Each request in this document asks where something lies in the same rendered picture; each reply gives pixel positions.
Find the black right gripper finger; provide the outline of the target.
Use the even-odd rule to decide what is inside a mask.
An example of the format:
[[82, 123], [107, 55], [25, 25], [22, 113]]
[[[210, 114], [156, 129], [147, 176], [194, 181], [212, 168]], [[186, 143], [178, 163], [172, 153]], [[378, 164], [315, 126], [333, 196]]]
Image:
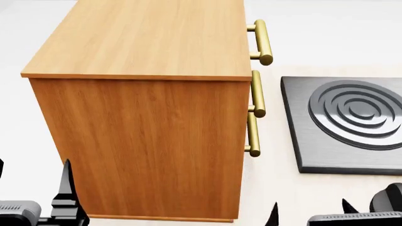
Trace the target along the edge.
[[357, 214], [359, 213], [346, 199], [342, 199], [342, 209], [344, 214]]
[[279, 213], [277, 202], [274, 204], [268, 221], [265, 223], [265, 226], [279, 226]]

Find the light wooden drawer cabinet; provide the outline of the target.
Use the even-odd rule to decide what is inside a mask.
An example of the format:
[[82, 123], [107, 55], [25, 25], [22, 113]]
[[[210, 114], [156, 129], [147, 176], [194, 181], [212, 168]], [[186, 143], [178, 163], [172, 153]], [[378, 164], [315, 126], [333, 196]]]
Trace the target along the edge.
[[243, 0], [78, 0], [21, 76], [89, 216], [238, 217]]

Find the dark grey ringed stove plate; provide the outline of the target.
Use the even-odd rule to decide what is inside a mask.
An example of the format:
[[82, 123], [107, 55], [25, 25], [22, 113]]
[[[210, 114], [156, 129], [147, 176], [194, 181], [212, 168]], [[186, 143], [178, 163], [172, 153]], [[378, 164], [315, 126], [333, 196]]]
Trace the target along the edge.
[[282, 77], [301, 173], [402, 176], [402, 78]]

